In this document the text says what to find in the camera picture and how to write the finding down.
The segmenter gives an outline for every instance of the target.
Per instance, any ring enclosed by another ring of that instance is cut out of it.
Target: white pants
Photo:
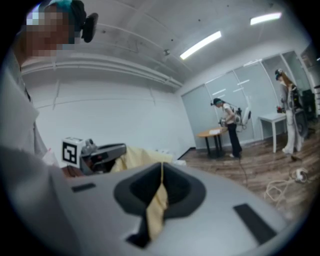
[[[288,131],[288,142],[284,148],[285,153],[293,154],[294,147],[297,151],[301,150],[303,138],[300,136],[294,123],[294,114],[292,110],[286,111],[286,127]]]

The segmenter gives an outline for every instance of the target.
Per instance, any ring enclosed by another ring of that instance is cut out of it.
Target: table leg
[[[215,144],[216,157],[218,158],[218,157],[220,157],[220,150],[219,150],[217,136],[214,136],[214,144]]]
[[[206,149],[208,151],[208,156],[211,156],[211,151],[209,147],[209,142],[208,142],[208,137],[205,137],[205,144],[206,144]]]
[[[261,129],[262,140],[264,140],[265,139],[265,137],[264,137],[264,128],[262,126],[262,120],[261,119],[260,119],[260,129]]]
[[[222,152],[222,146],[221,146],[221,138],[220,135],[218,135],[218,142],[219,142],[219,149]]]
[[[273,136],[273,153],[277,151],[277,133],[276,133],[276,123],[272,122],[272,136]]]

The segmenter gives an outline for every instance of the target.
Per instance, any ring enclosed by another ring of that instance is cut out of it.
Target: white wall
[[[56,78],[61,85],[53,109]],[[97,145],[168,149],[175,159],[194,146],[181,99],[163,84],[87,69],[34,72],[24,80],[40,112],[43,141],[61,166],[61,140],[69,136],[92,138]]]

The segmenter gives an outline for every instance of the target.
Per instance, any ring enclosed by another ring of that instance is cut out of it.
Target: black pants
[[[227,124],[228,131],[229,131],[229,136],[230,136],[230,141],[232,145],[232,154],[238,158],[239,153],[242,151],[242,148],[239,143],[239,139],[237,136],[237,125],[235,123]]]

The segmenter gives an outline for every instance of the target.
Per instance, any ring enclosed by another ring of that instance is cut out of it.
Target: wooden table
[[[211,130],[220,130],[220,132],[218,134],[210,134]],[[228,131],[228,128],[226,127],[216,127],[209,130],[205,130],[196,135],[199,138],[205,138],[205,144],[206,144],[206,149],[208,151],[209,158],[215,159],[215,158],[220,158],[224,156],[225,152],[222,150],[220,135],[226,133],[227,131]],[[213,154],[209,147],[208,137],[214,138],[215,152]]]

